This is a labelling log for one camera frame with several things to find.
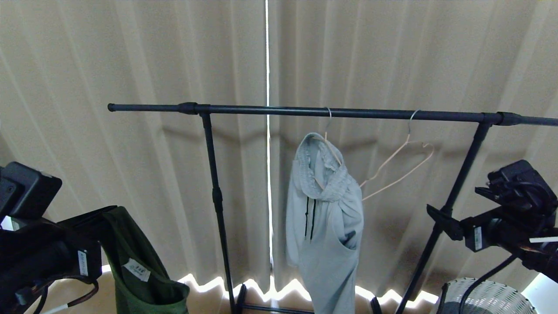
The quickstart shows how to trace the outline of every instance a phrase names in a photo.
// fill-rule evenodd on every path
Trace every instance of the light under curtain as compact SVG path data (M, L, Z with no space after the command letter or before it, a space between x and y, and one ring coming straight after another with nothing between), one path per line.
M558 2L269 0L270 105L495 112L558 117ZM17 160L63 180L47 210L60 221L125 206L170 276L223 277L201 119L113 114L107 103L266 105L263 0L0 3L0 164ZM212 115L235 285L264 292L300 279L285 259L285 203L294 153L327 118ZM357 285L403 294L432 230L426 204L449 194L475 124L413 122L436 147L403 182L364 203ZM454 208L495 205L474 194L486 174L528 159L558 190L557 131L492 130ZM405 140L407 122L334 118L328 139L362 182ZM429 150L398 154L364 187L399 178ZM267 180L273 208L273 270ZM420 284L437 294L507 257L471 254L442 236ZM515 262L494 277L519 290L535 277Z

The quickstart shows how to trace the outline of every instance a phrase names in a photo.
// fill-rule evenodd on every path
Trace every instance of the hanger hook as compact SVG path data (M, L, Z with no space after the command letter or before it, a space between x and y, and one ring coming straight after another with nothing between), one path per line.
M329 128L329 124L331 123L332 116L331 116L331 109L329 109L327 107L324 107L324 108L326 108L329 112L329 121L328 121L328 124L325 126L325 140L328 140L328 128Z
M415 110L415 111L413 112L413 114L411 115L411 118L409 119L409 122L408 122L409 133L407 133L407 134L411 134L411 121L413 120L413 117L415 116L415 114L416 114L418 111L420 111L420 109Z

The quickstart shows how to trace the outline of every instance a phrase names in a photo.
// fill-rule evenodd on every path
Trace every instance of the black clothing rack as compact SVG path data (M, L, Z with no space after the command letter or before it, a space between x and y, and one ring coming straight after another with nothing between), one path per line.
M346 117L346 118L376 118L376 119L398 119L409 120L413 115L412 110L376 110L376 109L341 109L341 108L311 108L311 107L260 107L260 106L216 106L210 104L197 104L194 102L186 102L172 105L156 105L156 104L109 104L110 111L158 111L158 112L180 112L188 115L199 115L203 121L205 130L205 140L207 144L209 156L209 168L211 170L211 181L213 182L213 203L215 204L215 212L217 214L217 223L219 227L219 237L223 250L223 260L225 264L225 277L227 281L227 290L230 300L230 311L232 314L242 314L242 309L249 308L259 311L294 313L294 314L312 314L310 311L288 310L284 308L273 308L265 306L256 306L246 304L247 289L242 285L240 294L235 302L233 295L233 283L230 276L229 255L227 249L227 235L225 231L225 223L223 218L223 195L219 188L219 179L217 177L217 163L215 161L215 150L213 147L213 133L211 131L211 114L212 113L231 113L245 115L281 115L281 116L313 116L313 117ZM455 200L461 191L463 183L473 165L473 161L477 157L477 153L482 142L493 125L512 126L512 125L545 125L558 126L558 119L544 117L528 117L521 116L511 112L481 113L481 112L451 112L451 111L418 111L413 116L413 120L429 120L429 121L460 121L460 122L476 122L478 123L477 131L473 136L473 142L469 147L469 151L465 156L465 160L459 170L459 174L448 196L448 200L441 208L441 212L451 215ZM434 250L434 246L442 233L442 229L438 224L434 225L430 238L426 243L424 251L418 261L411 282L403 295L403 299L397 308L396 314L402 314L405 305L413 294L417 283L424 271L426 263ZM379 304L374 298L371 301L375 314L379 314Z

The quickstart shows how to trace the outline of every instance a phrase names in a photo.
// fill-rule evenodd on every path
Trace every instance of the white clothing tag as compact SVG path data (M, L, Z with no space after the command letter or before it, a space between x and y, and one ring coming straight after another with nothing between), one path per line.
M483 248L483 230L481 227L475 228L475 251Z
M82 251L78 251L78 262L79 262L79 273L82 276L89 276L87 271L87 254Z
M143 282L147 282L149 280L151 272L143 267L140 263L136 262L134 259L130 258L128 262L122 266L128 269L130 273L136 276L139 280Z

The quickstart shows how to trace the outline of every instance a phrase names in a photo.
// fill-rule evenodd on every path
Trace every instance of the white basket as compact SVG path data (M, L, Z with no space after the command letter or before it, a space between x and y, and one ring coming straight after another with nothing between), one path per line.
M476 279L462 278L444 285L436 314L457 314L459 302ZM535 308L520 292L505 284L486 280L471 292L464 314L536 314Z

